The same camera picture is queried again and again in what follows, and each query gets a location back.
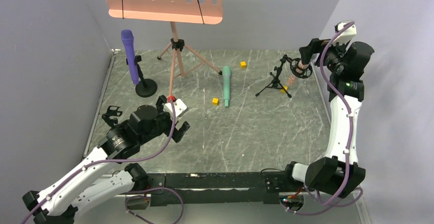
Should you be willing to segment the black round-base microphone stand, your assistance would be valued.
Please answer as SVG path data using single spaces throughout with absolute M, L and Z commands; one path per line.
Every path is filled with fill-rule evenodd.
M 135 86 L 135 92 L 139 97 L 147 98 L 154 95 L 158 89 L 156 82 L 152 79 L 144 78 L 139 62 L 142 61 L 140 55 L 135 56 L 135 64 L 138 71 L 139 83 Z

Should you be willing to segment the black clip stand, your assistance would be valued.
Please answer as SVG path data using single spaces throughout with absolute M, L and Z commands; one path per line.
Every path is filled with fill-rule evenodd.
M 120 106 L 110 105 L 106 112 L 101 115 L 101 118 L 110 128 L 115 128 L 118 124 L 118 117 L 122 114 L 123 112 L 120 110 Z

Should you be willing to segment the teal green microphone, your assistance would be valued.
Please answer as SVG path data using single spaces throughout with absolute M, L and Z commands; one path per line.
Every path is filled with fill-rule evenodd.
M 222 70 L 223 76 L 223 99 L 225 107 L 229 107 L 230 104 L 230 87 L 231 87 L 231 68 L 224 66 Z

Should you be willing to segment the purple microphone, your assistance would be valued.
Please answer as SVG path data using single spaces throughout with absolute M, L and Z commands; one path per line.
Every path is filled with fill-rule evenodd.
M 135 62 L 134 36 L 131 30 L 121 31 L 121 40 L 124 45 L 126 62 L 134 85 L 139 83 L 138 69 Z

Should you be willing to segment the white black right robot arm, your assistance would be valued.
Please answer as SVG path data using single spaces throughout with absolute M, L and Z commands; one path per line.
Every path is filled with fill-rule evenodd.
M 365 179 L 365 169 L 359 167 L 356 152 L 358 112 L 364 98 L 360 78 L 373 53 L 374 49 L 363 42 L 314 38 L 300 49 L 298 58 L 282 56 L 280 63 L 289 63 L 297 78 L 311 76 L 314 66 L 311 57 L 316 57 L 316 66 L 331 71 L 326 83 L 332 119 L 325 155 L 308 165 L 293 161 L 284 170 L 261 171 L 267 192 L 315 190 L 335 199 L 345 198 L 358 189 Z

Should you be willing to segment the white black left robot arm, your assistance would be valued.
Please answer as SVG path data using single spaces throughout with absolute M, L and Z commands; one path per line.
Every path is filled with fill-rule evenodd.
M 102 115 L 110 127 L 96 147 L 71 171 L 41 191 L 31 190 L 23 202 L 34 223 L 73 223 L 88 210 L 111 197 L 149 187 L 149 176 L 135 158 L 142 145 L 165 135 L 179 142 L 189 124 L 176 125 L 188 111 L 183 100 L 160 96 L 155 105 L 141 105 L 122 122 L 118 106 L 110 106 Z

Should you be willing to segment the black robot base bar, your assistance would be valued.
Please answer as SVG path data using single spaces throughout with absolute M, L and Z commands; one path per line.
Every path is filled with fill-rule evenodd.
M 302 184 L 285 171 L 150 173 L 128 194 L 150 195 L 150 205 L 250 203 L 279 204 Z

